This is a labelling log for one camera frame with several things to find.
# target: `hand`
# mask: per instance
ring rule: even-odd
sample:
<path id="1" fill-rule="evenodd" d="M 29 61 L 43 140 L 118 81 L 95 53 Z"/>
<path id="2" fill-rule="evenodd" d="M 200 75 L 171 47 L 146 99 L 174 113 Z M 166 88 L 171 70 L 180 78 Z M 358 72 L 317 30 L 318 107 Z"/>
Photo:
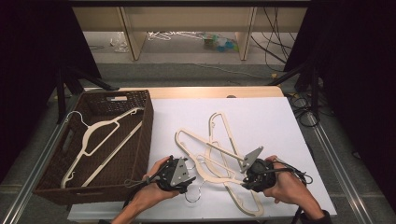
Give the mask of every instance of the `hand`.
<path id="1" fill-rule="evenodd" d="M 155 173 L 157 173 L 157 171 L 160 169 L 160 166 L 167 160 L 169 160 L 169 157 L 165 157 L 159 161 L 156 161 L 152 166 L 151 170 L 148 171 L 148 173 L 143 176 L 143 179 L 145 180 L 146 177 L 150 177 Z M 139 204 L 140 209 L 144 211 L 154 206 L 155 204 L 165 199 L 173 198 L 178 194 L 179 192 L 177 190 L 165 191 L 160 189 L 157 183 L 151 183 L 143 187 L 141 190 L 139 190 L 136 193 L 136 195 L 132 199 L 132 203 Z"/>
<path id="2" fill-rule="evenodd" d="M 267 161 L 276 161 L 276 156 L 271 156 Z M 279 162 L 274 162 L 274 169 L 284 168 Z M 276 172 L 276 184 L 263 191 L 266 197 L 275 198 L 275 203 L 292 203 L 303 208 L 309 219 L 319 219 L 324 217 L 317 200 L 300 181 L 297 176 L 291 172 Z"/>
<path id="3" fill-rule="evenodd" d="M 159 161 L 156 161 L 152 166 L 150 171 L 147 174 L 143 175 L 143 180 L 146 179 L 147 176 L 154 175 L 160 169 L 161 164 L 166 162 L 169 157 L 165 157 Z M 179 192 L 177 190 L 172 191 L 164 191 L 160 189 L 157 183 L 151 183 L 141 190 L 139 190 L 131 202 L 126 206 L 118 216 L 116 216 L 112 223 L 132 223 L 135 217 L 139 215 L 141 212 L 149 209 L 155 204 L 165 200 L 170 199 L 177 196 Z"/>

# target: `white table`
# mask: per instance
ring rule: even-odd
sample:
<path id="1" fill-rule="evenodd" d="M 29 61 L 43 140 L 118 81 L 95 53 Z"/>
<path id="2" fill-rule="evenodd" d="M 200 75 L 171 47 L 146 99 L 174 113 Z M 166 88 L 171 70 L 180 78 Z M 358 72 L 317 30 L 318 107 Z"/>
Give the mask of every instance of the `white table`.
<path id="1" fill-rule="evenodd" d="M 283 161 L 307 172 L 314 179 L 313 184 L 308 186 L 312 194 L 323 209 L 329 211 L 332 216 L 336 215 L 286 98 L 153 99 L 152 103 L 155 112 L 149 167 L 165 156 L 186 156 L 174 140 L 175 132 L 179 128 L 186 128 L 208 138 L 209 117 L 215 112 L 223 112 L 227 116 L 233 138 L 242 154 L 264 146 L 260 158 L 264 159 L 276 154 Z M 201 153 L 204 153 L 203 147 L 193 147 L 190 144 L 188 143 L 192 151 L 201 150 Z M 191 160 L 187 161 L 187 165 L 192 166 Z M 197 175 L 197 179 L 189 186 L 188 196 L 193 197 L 198 194 L 196 189 L 202 184 L 202 178 L 195 170 L 190 170 L 190 174 Z M 296 205 L 274 204 L 274 199 L 259 194 L 264 206 L 264 214 L 261 217 L 250 217 L 235 206 L 222 184 L 205 182 L 201 190 L 202 197 L 197 203 L 188 203 L 184 195 L 179 195 L 143 212 L 136 221 L 272 219 L 293 217 L 297 210 Z M 254 205 L 249 200 L 250 193 L 242 188 L 237 192 L 239 197 L 244 199 L 247 207 L 253 209 Z M 122 205 L 123 202 L 75 204 L 68 219 L 78 222 L 111 220 L 121 210 Z"/>

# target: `aluminum rail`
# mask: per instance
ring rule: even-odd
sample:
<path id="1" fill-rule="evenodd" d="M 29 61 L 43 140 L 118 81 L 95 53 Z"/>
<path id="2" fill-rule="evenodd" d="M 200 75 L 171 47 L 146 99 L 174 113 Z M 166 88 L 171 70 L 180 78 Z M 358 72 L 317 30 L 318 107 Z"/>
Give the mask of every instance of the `aluminum rail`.
<path id="1" fill-rule="evenodd" d="M 69 108 L 70 110 L 71 105 L 74 105 L 78 101 L 77 96 L 72 96 L 69 102 Z M 3 224 L 15 224 L 18 223 L 24 208 L 29 202 L 30 197 L 32 196 L 32 190 L 35 187 L 35 184 L 38 180 L 38 178 L 41 176 L 43 172 L 43 168 L 45 164 L 47 163 L 47 160 L 49 159 L 50 155 L 52 154 L 52 150 L 54 149 L 54 145 L 56 144 L 56 141 L 61 134 L 61 130 L 64 126 L 64 122 L 57 124 L 54 128 L 54 131 L 52 132 L 48 143 L 44 147 L 43 152 L 41 153 L 40 157 L 38 158 L 37 162 L 35 163 L 34 168 L 32 169 L 32 172 L 29 174 L 26 182 L 23 184 L 20 192 L 18 193 L 16 199 L 12 203 L 12 205 L 9 207 L 6 217 L 3 220 Z"/>

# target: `brown wicker basket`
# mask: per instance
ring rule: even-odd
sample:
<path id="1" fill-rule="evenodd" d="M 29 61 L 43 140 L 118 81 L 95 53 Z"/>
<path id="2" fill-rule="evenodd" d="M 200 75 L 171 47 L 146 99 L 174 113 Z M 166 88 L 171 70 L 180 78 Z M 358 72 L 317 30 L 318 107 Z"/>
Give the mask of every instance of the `brown wicker basket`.
<path id="1" fill-rule="evenodd" d="M 149 163 L 149 150 L 154 111 L 149 91 L 83 92 L 74 108 L 88 125 L 112 120 L 124 112 L 142 106 L 134 115 L 119 120 L 120 127 L 90 157 L 82 156 L 74 169 L 74 177 L 61 188 L 64 175 L 82 149 L 82 137 L 87 130 L 78 113 L 72 113 L 64 125 L 52 156 L 35 187 L 34 194 L 57 204 L 125 201 L 133 189 L 126 188 L 126 179 L 140 180 Z M 140 129 L 120 149 L 116 156 L 87 187 L 82 184 L 107 158 L 125 136 L 143 120 Z M 96 129 L 88 141 L 87 152 L 92 151 L 107 137 L 116 124 Z"/>

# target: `white hanger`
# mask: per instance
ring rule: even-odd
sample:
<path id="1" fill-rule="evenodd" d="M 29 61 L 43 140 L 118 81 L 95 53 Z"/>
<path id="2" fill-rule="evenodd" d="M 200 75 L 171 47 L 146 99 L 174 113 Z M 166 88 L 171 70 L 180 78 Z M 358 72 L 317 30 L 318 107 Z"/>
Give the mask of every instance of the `white hanger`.
<path id="1" fill-rule="evenodd" d="M 141 107 L 141 106 L 135 107 L 135 108 L 132 108 L 132 109 L 126 111 L 125 113 L 119 115 L 118 117 L 116 117 L 116 118 L 114 118 L 112 120 L 99 121 L 99 122 L 94 123 L 92 126 L 89 126 L 89 125 L 84 123 L 88 127 L 88 129 L 87 129 L 87 131 L 85 131 L 85 133 L 84 133 L 84 135 L 82 137 L 82 149 L 78 153 L 78 155 L 76 156 L 75 160 L 73 161 L 72 165 L 70 166 L 70 168 L 68 169 L 66 174 L 64 175 L 64 178 L 62 179 L 62 183 L 61 183 L 61 189 L 65 189 L 66 188 L 66 183 L 68 181 L 70 181 L 71 179 L 73 179 L 73 177 L 74 177 L 74 171 L 73 170 L 76 168 L 76 166 L 77 166 L 79 160 L 81 159 L 81 157 L 83 155 L 90 157 L 120 127 L 120 124 L 118 123 L 119 119 L 122 119 L 122 118 L 126 117 L 127 115 L 135 114 L 137 112 L 137 110 L 143 110 L 143 109 L 144 109 L 144 107 Z M 114 128 L 114 130 L 111 131 L 111 133 L 107 137 L 105 137 L 105 139 L 102 140 L 102 142 L 100 142 L 99 145 L 96 146 L 96 148 L 94 148 L 92 152 L 90 152 L 90 153 L 86 152 L 85 150 L 87 149 L 88 140 L 90 139 L 91 134 L 94 131 L 96 131 L 98 128 L 106 126 L 108 124 L 112 124 L 112 123 L 115 123 L 117 125 L 116 128 Z"/>

